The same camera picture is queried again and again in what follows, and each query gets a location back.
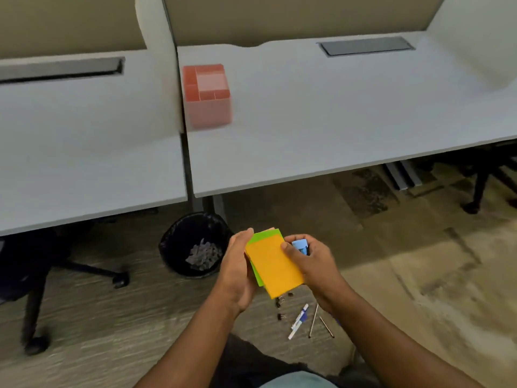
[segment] desk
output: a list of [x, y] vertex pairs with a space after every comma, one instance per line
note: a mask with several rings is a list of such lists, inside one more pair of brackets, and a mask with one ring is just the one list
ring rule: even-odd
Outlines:
[[187, 199], [178, 130], [149, 51], [123, 75], [0, 85], [0, 236]]
[[453, 122], [495, 86], [427, 34], [394, 35], [416, 50], [328, 58], [318, 43], [333, 38], [178, 47], [180, 68], [223, 64], [233, 100], [232, 124], [187, 124], [195, 196], [517, 136], [514, 123]]

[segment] hand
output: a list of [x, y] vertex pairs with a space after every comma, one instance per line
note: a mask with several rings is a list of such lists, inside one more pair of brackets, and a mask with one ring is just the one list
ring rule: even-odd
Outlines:
[[[307, 240], [309, 255], [304, 255], [291, 242]], [[282, 249], [300, 268], [303, 280], [312, 290], [316, 300], [324, 310], [333, 313], [337, 300], [353, 293], [352, 288], [341, 276], [329, 247], [308, 234], [289, 235], [285, 237]]]
[[251, 264], [244, 255], [246, 244], [252, 236], [253, 229], [249, 228], [229, 239], [219, 277], [212, 291], [217, 297], [225, 298], [231, 306], [236, 307], [236, 315], [250, 306], [258, 287]]

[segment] office chair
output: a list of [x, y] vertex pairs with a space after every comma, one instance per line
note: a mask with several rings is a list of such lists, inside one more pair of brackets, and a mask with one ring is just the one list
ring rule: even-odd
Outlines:
[[47, 335], [35, 336], [47, 275], [52, 267], [112, 278], [116, 289], [129, 284], [127, 272], [113, 272], [68, 261], [67, 239], [54, 229], [29, 231], [0, 239], [0, 305], [27, 295], [21, 341], [27, 355], [47, 350]]
[[[502, 170], [506, 166], [513, 171], [517, 171], [516, 157], [517, 141], [511, 140], [437, 154], [426, 158], [419, 166], [430, 171], [435, 162], [442, 162], [457, 165], [465, 177], [476, 175], [473, 200], [461, 205], [463, 211], [467, 214], [475, 215], [481, 207], [481, 200], [490, 175], [493, 175], [517, 194], [517, 184]], [[517, 208], [517, 199], [509, 200], [508, 203]]]

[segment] orange sticky note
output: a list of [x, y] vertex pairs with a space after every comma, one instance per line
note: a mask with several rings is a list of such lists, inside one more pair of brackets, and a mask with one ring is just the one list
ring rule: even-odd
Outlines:
[[272, 299], [303, 284], [300, 270], [280, 248], [283, 241], [282, 236], [276, 234], [246, 246], [246, 254]]

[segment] person's left hand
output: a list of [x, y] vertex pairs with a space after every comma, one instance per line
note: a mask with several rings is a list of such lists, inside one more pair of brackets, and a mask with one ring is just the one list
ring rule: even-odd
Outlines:
[[230, 238], [213, 290], [218, 296], [233, 303], [238, 313], [250, 306], [258, 287], [251, 264], [244, 255], [246, 244], [252, 236], [253, 229], [249, 228]]

